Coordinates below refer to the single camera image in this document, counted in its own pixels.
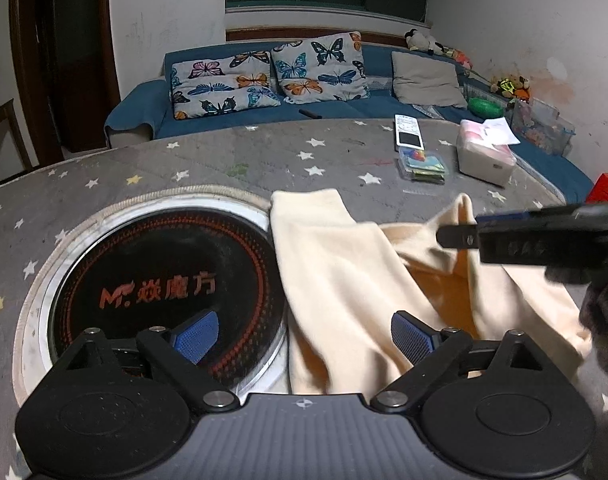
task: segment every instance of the pillow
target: pillow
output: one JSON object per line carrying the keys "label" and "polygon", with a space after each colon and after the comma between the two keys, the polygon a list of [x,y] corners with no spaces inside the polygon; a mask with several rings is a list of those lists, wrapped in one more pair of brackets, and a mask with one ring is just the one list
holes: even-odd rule
{"label": "pillow", "polygon": [[265,50],[226,59],[175,63],[171,100],[177,120],[280,106],[270,88],[271,56]]}
{"label": "pillow", "polygon": [[468,105],[458,83],[455,67],[443,61],[393,52],[393,92],[407,105]]}
{"label": "pillow", "polygon": [[361,34],[347,32],[273,48],[279,86],[293,104],[369,97]]}

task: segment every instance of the green stain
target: green stain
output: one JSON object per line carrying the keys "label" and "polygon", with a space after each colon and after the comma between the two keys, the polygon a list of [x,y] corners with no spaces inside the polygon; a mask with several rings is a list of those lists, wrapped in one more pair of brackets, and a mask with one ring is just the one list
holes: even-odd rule
{"label": "green stain", "polygon": [[226,171],[226,174],[228,176],[242,176],[246,174],[246,171],[248,171],[248,164],[236,164]]}

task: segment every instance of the round black cooktop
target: round black cooktop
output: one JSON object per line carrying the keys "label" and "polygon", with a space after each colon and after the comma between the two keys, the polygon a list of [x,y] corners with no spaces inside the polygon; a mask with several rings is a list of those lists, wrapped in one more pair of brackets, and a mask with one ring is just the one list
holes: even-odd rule
{"label": "round black cooktop", "polygon": [[225,212],[167,210],[123,225],[75,264],[50,315],[51,350],[61,355],[90,326],[127,339],[210,309],[219,339],[199,366],[230,387],[267,352],[284,306],[265,232]]}

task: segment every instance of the yellow star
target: yellow star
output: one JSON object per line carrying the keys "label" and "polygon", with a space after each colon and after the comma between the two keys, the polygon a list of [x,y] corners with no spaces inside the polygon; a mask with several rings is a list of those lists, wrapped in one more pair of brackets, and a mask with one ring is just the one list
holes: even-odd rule
{"label": "yellow star", "polygon": [[126,185],[130,186],[131,184],[136,184],[140,180],[142,180],[142,178],[139,175],[133,175],[132,177],[126,179]]}

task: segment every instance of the sofa armrest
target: sofa armrest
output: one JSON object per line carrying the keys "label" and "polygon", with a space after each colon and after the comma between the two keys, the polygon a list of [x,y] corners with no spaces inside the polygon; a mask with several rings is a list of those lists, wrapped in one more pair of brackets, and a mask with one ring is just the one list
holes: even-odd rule
{"label": "sofa armrest", "polygon": [[110,134],[135,130],[149,124],[153,137],[164,121],[170,97],[166,81],[155,79],[137,85],[106,118],[104,132],[110,145]]}

